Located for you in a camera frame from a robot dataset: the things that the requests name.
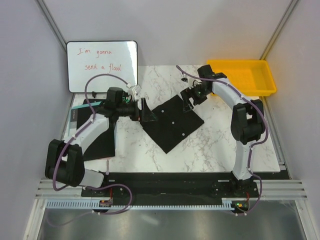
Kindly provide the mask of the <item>black long sleeve shirt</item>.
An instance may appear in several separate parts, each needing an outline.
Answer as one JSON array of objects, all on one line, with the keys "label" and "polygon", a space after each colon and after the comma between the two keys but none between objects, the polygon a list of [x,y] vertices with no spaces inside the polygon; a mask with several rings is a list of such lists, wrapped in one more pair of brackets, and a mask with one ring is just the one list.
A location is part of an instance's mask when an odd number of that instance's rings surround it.
[{"label": "black long sleeve shirt", "polygon": [[179,95],[158,105],[152,113],[157,120],[142,122],[142,128],[166,154],[204,124],[194,111],[183,112]]}]

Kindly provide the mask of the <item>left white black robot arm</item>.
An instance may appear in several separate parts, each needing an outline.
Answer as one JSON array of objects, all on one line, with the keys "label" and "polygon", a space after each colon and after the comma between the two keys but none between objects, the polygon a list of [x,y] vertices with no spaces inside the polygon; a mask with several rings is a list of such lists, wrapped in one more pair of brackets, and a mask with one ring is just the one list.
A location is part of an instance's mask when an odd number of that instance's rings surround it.
[{"label": "left white black robot arm", "polygon": [[131,92],[119,87],[109,88],[106,99],[92,110],[89,119],[73,135],[49,143],[45,176],[52,180],[55,191],[62,190],[57,187],[57,183],[62,183],[64,188],[91,187],[99,197],[109,193],[110,185],[104,181],[105,175],[85,168],[84,153],[102,133],[114,129],[120,117],[129,117],[140,123],[157,120],[145,98],[137,101]]}]

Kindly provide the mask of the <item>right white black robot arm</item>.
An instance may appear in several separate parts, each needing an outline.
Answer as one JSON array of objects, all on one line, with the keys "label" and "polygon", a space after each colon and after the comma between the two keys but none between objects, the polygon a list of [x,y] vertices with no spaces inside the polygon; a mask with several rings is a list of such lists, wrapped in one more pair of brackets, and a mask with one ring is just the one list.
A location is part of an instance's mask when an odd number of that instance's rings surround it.
[{"label": "right white black robot arm", "polygon": [[236,141],[232,174],[236,180],[229,184],[229,191],[235,197],[242,196],[247,191],[244,181],[254,176],[251,168],[253,148],[265,143],[269,137],[262,101],[245,96],[224,73],[213,72],[208,64],[198,68],[198,77],[185,72],[178,65],[176,68],[196,81],[196,84],[180,92],[185,113],[202,104],[209,94],[219,96],[232,110],[230,131]]}]

